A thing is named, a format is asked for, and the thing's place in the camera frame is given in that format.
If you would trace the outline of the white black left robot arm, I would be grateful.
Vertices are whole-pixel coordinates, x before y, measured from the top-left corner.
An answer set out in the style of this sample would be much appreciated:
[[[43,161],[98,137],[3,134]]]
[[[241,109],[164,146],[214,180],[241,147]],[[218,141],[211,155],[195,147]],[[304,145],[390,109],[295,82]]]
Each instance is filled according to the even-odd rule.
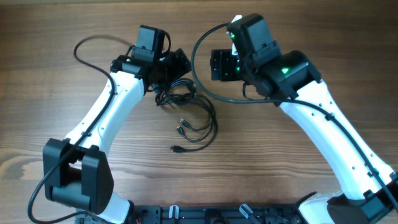
[[[105,71],[107,84],[87,115],[64,139],[47,141],[39,189],[49,201],[74,208],[76,218],[142,221],[134,204],[114,191],[108,155],[123,122],[145,94],[167,88],[190,71],[183,50],[170,47],[166,31],[140,26],[137,42]]]

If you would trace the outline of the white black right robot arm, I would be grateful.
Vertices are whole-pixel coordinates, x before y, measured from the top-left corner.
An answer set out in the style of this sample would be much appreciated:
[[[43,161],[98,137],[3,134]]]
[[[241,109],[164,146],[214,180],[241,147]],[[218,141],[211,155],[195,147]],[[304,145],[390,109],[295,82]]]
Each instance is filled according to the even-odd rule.
[[[259,14],[237,15],[225,25],[230,49],[213,50],[211,77],[255,87],[260,103],[292,118],[320,151],[340,184],[298,205],[308,223],[376,223],[397,209],[397,174],[365,143],[341,112],[308,57],[280,51]]]

